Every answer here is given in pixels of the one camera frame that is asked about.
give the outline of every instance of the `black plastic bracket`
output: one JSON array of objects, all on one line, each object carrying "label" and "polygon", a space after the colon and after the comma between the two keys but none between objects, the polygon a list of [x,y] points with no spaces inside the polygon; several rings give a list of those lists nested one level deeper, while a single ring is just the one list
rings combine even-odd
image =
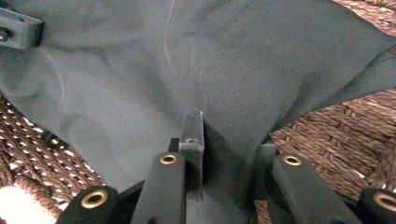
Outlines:
[{"label": "black plastic bracket", "polygon": [[67,147],[66,142],[56,136],[55,134],[51,133],[48,130],[44,130],[43,133],[40,135],[41,139],[44,141],[46,147],[52,149],[60,149],[61,147]]},{"label": "black plastic bracket", "polygon": [[396,194],[384,189],[365,189],[358,208],[364,223],[396,223]]},{"label": "black plastic bracket", "polygon": [[274,184],[272,177],[272,167],[274,166],[274,157],[278,154],[277,146],[274,140],[268,136],[264,143],[259,147],[256,155],[253,170],[252,194],[254,200],[269,199],[271,185]]},{"label": "black plastic bracket", "polygon": [[43,28],[41,20],[0,8],[0,46],[14,49],[37,47]]},{"label": "black plastic bracket", "polygon": [[118,200],[119,194],[110,187],[84,189],[66,207],[56,224],[107,224]]},{"label": "black plastic bracket", "polygon": [[273,175],[297,223],[361,223],[304,158],[277,155]]},{"label": "black plastic bracket", "polygon": [[186,223],[184,157],[167,152],[155,157],[132,218],[134,224]]}]

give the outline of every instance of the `brown wicker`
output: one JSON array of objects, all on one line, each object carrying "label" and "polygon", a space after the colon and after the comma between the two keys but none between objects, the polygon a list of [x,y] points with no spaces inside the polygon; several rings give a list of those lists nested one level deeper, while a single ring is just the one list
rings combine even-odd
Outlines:
[{"label": "brown wicker", "polygon": [[[396,36],[394,0],[334,1]],[[44,147],[41,128],[5,98],[0,118],[0,188],[24,189],[57,217],[81,190],[104,185],[73,148]],[[396,90],[311,112],[271,136],[280,151],[309,159],[334,189],[355,199],[364,188],[396,189]],[[256,207],[259,222],[271,223],[266,202]]]},{"label": "brown wicker", "polygon": [[41,128],[4,97],[0,98],[0,117],[0,188],[24,189],[57,217],[62,212],[59,206],[81,190],[104,184],[73,148],[44,147]]}]

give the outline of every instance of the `dark green fabric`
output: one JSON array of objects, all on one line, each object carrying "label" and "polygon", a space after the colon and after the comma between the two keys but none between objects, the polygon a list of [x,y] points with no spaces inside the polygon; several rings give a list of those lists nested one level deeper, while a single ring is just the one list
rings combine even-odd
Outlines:
[{"label": "dark green fabric", "polygon": [[109,186],[144,179],[184,113],[207,128],[205,200],[189,223],[254,219],[258,146],[315,108],[396,85],[396,44],[331,1],[17,0],[37,49],[0,48],[0,88]]}]

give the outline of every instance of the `black plastic part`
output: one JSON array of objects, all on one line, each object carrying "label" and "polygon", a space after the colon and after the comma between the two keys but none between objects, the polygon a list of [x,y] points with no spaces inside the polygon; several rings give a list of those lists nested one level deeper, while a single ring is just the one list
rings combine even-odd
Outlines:
[{"label": "black plastic part", "polygon": [[366,215],[362,218],[364,223],[396,223],[395,193],[384,189],[365,189],[361,192],[358,207]]},{"label": "black plastic part", "polygon": [[[96,191],[105,190],[107,200],[95,208],[84,208],[81,205],[83,198]],[[57,224],[107,224],[112,217],[113,210],[119,199],[117,191],[110,187],[96,186],[83,190],[61,213]]]},{"label": "black plastic part", "polygon": [[7,42],[9,31],[6,28],[0,27],[0,42]]},{"label": "black plastic part", "polygon": [[169,143],[168,152],[178,152],[178,143],[180,142],[179,138],[172,138]]},{"label": "black plastic part", "polygon": [[[287,156],[301,164],[287,164]],[[297,223],[361,223],[309,161],[286,153],[277,155],[273,175]]]},{"label": "black plastic part", "polygon": [[50,131],[45,130],[41,134],[41,139],[44,141],[44,145],[46,147],[52,148],[52,149],[59,149],[61,147],[67,146],[66,142],[64,142],[62,139],[60,139],[58,136],[55,134],[51,133]]},{"label": "black plastic part", "polygon": [[346,204],[346,206],[348,206],[348,208],[350,210],[355,210],[358,207],[358,202],[353,200],[351,197],[349,197],[345,194],[339,193],[339,192],[336,192],[336,193],[337,193],[338,197],[340,197],[341,200],[343,200],[343,202]]},{"label": "black plastic part", "polygon": [[0,8],[0,27],[7,30],[7,41],[0,41],[0,46],[14,49],[30,49],[39,45],[44,22]]},{"label": "black plastic part", "polygon": [[268,199],[267,210],[273,224],[296,223],[291,212],[274,203],[271,198]]},{"label": "black plastic part", "polygon": [[[171,155],[172,164],[164,164],[161,158]],[[167,152],[157,156],[148,173],[137,202],[134,224],[184,224],[186,222],[185,196],[186,162],[182,155]]]},{"label": "black plastic part", "polygon": [[187,199],[203,199],[204,117],[202,112],[186,115],[178,144],[178,152],[187,162]]},{"label": "black plastic part", "polygon": [[131,223],[134,210],[137,206],[137,201],[139,200],[140,193],[145,184],[145,181],[141,181],[133,187],[125,190],[119,196],[119,201],[114,209],[113,216],[109,223],[117,224],[128,224]]},{"label": "black plastic part", "polygon": [[254,163],[252,193],[255,200],[268,200],[269,198],[269,189],[275,182],[272,177],[272,167],[276,153],[276,144],[268,136],[259,147]]}]

